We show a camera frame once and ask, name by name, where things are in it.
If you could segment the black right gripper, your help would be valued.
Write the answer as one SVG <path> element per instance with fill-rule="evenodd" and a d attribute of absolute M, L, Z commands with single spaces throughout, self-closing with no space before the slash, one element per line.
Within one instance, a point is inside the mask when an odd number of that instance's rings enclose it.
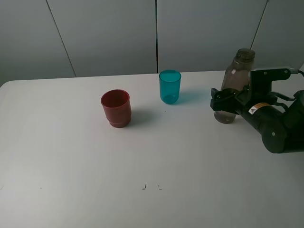
<path fill-rule="evenodd" d="M 269 92 L 265 95 L 255 95 L 249 89 L 241 92 L 226 88 L 221 91 L 211 89 L 210 107 L 213 111 L 237 112 L 256 130 L 284 130 L 283 113 L 274 105 L 285 107 L 279 103 L 281 93 Z"/>

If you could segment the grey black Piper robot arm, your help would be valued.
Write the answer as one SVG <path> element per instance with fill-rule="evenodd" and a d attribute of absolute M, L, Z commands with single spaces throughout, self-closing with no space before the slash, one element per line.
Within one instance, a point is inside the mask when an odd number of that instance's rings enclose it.
<path fill-rule="evenodd" d="M 214 111 L 240 115 L 261 134 L 271 153 L 303 152 L 304 92 L 288 98 L 277 92 L 262 95 L 250 88 L 211 90 L 210 106 Z"/>

